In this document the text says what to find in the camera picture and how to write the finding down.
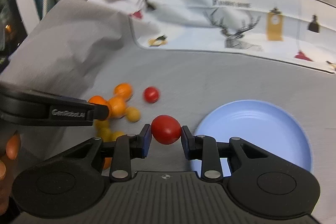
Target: orange ball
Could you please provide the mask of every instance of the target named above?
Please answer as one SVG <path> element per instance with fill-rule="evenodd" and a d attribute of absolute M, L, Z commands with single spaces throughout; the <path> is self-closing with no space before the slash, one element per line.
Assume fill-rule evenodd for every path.
<path fill-rule="evenodd" d="M 107 106 L 109 108 L 109 116 L 106 119 L 108 119 L 108 118 L 111 117 L 111 115 L 112 115 L 112 107 L 111 107 L 110 103 L 107 100 L 105 100 L 102 96 L 95 95 L 95 96 L 91 97 L 88 100 L 88 102 L 91 103 L 91 104 L 105 105 L 105 106 Z"/>
<path fill-rule="evenodd" d="M 128 101 L 133 95 L 133 89 L 129 83 L 121 83 L 114 88 L 113 94 Z"/>
<path fill-rule="evenodd" d="M 111 162 L 112 162 L 112 158 L 105 158 L 105 163 L 104 163 L 103 170 L 106 170 L 107 168 L 110 168 Z"/>
<path fill-rule="evenodd" d="M 125 100 L 120 96 L 112 97 L 108 102 L 111 105 L 111 117 L 112 118 L 121 118 L 125 115 L 127 105 Z"/>

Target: genrobotai logo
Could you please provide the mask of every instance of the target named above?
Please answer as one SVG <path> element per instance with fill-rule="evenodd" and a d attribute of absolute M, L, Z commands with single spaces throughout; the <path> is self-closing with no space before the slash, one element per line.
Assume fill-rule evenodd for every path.
<path fill-rule="evenodd" d="M 73 112 L 73 111 L 68 111 L 68 110 L 58 110 L 58 109 L 53 109 L 51 111 L 51 114 L 54 116 L 66 116 L 66 117 L 75 117 L 75 118 L 84 118 L 85 117 L 85 112 Z"/>

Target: yellow ball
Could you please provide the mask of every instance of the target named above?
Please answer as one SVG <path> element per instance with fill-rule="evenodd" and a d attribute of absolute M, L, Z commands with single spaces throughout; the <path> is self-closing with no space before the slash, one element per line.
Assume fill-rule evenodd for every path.
<path fill-rule="evenodd" d="M 140 113 L 140 111 L 137 108 L 135 108 L 133 106 L 129 106 L 126 109 L 126 118 L 130 122 L 137 122 L 141 118 L 141 113 Z"/>
<path fill-rule="evenodd" d="M 98 131 L 97 137 L 103 139 L 104 142 L 110 142 L 112 131 L 109 128 L 101 128 Z"/>
<path fill-rule="evenodd" d="M 110 136 L 110 142 L 115 142 L 117 140 L 118 137 L 125 135 L 124 132 L 122 131 L 115 131 L 111 134 Z"/>
<path fill-rule="evenodd" d="M 110 128 L 109 120 L 105 120 L 105 121 L 94 120 L 93 124 L 97 130 L 102 129 L 102 128 Z"/>

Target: table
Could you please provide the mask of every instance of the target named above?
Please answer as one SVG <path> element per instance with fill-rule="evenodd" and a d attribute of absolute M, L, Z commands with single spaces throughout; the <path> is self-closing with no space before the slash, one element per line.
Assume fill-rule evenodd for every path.
<path fill-rule="evenodd" d="M 105 7 L 89 5 L 79 0 L 62 0 L 38 27 L 46 30 L 50 26 L 60 26 L 64 18 L 78 17 L 82 20 L 83 28 L 84 20 L 98 20 L 98 15 L 103 13 L 108 16 L 110 12 Z M 72 25 L 72 28 L 72 32 L 77 32 L 75 25 Z M 126 17 L 120 17 L 120 30 L 120 39 L 113 42 L 115 45 L 105 49 L 108 58 L 99 69 L 97 68 L 98 73 L 93 78 L 92 86 L 83 95 L 85 99 L 97 94 L 109 98 L 117 84 L 125 81 L 133 85 L 134 96 L 129 104 L 141 111 L 142 119 L 137 123 L 129 123 L 125 119 L 115 120 L 112 130 L 139 133 L 145 123 L 150 123 L 160 114 L 168 114 L 182 125 L 188 125 L 193 132 L 206 114 L 227 102 L 257 99 L 276 104 L 298 120 L 311 145 L 313 173 L 321 186 L 320 200 L 313 216 L 322 223 L 335 223 L 336 78 L 333 75 L 240 54 L 144 49 L 132 38 Z M 38 36 L 38 31 L 28 37 L 26 45 L 32 43 L 30 37 L 45 38 L 43 35 Z M 62 37 L 59 29 L 56 31 L 60 35 L 57 38 L 49 36 L 51 40 L 58 41 Z M 89 32 L 91 30 L 76 35 L 82 37 Z M 27 47 L 23 47 L 16 57 L 27 54 L 27 50 Z M 157 86 L 162 93 L 160 100 L 153 105 L 145 103 L 142 99 L 143 90 L 150 85 Z M 94 134 L 93 127 L 67 128 L 62 141 L 49 156 L 68 149 Z M 189 164 L 184 158 L 179 141 L 170 146 L 163 146 L 152 140 L 147 159 L 133 160 L 132 167 L 134 171 L 181 171 L 188 170 Z"/>

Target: black bottle print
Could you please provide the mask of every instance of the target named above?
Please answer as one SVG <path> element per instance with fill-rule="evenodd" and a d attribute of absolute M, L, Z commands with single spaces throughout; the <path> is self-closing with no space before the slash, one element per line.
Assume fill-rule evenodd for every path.
<path fill-rule="evenodd" d="M 317 22 L 317 15 L 313 15 L 313 20 L 309 23 L 308 30 L 312 32 L 320 32 L 320 25 Z"/>

